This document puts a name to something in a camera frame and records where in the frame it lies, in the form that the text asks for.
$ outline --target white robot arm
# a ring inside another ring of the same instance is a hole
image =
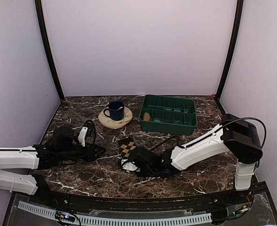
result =
[[[43,145],[28,147],[0,147],[0,189],[33,195],[40,188],[49,189],[40,175],[20,175],[3,169],[49,169],[62,161],[87,162],[96,160],[106,149],[93,144],[85,144],[87,135],[95,131],[94,124],[87,121],[81,132],[74,136],[68,127],[54,130],[53,136]]]
[[[130,153],[128,161],[140,169],[142,176],[166,178],[224,152],[232,152],[237,157],[235,189],[248,190],[255,165],[262,157],[261,144],[256,127],[231,114],[224,115],[221,124],[206,134],[166,150],[161,156],[137,147]]]

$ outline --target wooden coaster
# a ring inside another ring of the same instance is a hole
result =
[[[99,122],[104,126],[109,129],[120,129],[124,126],[126,126],[133,118],[132,111],[125,107],[124,110],[124,118],[120,121],[114,121],[111,118],[107,117],[104,115],[103,110],[99,114]]]

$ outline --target green tray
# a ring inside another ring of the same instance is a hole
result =
[[[151,121],[144,121],[148,112]],[[142,130],[191,135],[197,127],[195,101],[190,99],[146,95],[139,114]]]

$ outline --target lavender wall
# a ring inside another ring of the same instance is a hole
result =
[[[66,96],[211,95],[236,0],[45,0]]]
[[[34,1],[0,1],[0,146],[38,143],[58,105]],[[0,225],[9,198],[0,190]]]
[[[267,125],[256,175],[266,180],[277,208],[277,1],[245,1],[221,103],[228,113],[258,117]]]

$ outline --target brown marble surface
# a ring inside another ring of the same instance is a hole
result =
[[[192,136],[180,136],[180,144],[187,143],[221,121],[221,112],[212,97],[184,97],[196,102],[198,127]],[[110,101],[121,100],[133,112],[132,121],[124,128],[112,130],[98,122],[98,114]],[[223,153],[187,168],[181,174],[168,179],[139,178],[135,173],[120,169],[121,158],[118,140],[131,136],[137,146],[148,149],[170,136],[140,129],[139,112],[143,97],[69,97],[58,109],[44,137],[51,137],[52,131],[62,125],[79,132],[87,119],[95,122],[96,144],[107,148],[107,153],[97,161],[76,165],[53,167],[48,170],[31,170],[41,174],[54,191],[90,195],[107,198],[167,198],[196,194],[207,194],[232,188],[236,158],[231,153]],[[157,149],[157,153],[175,146],[173,140]]]

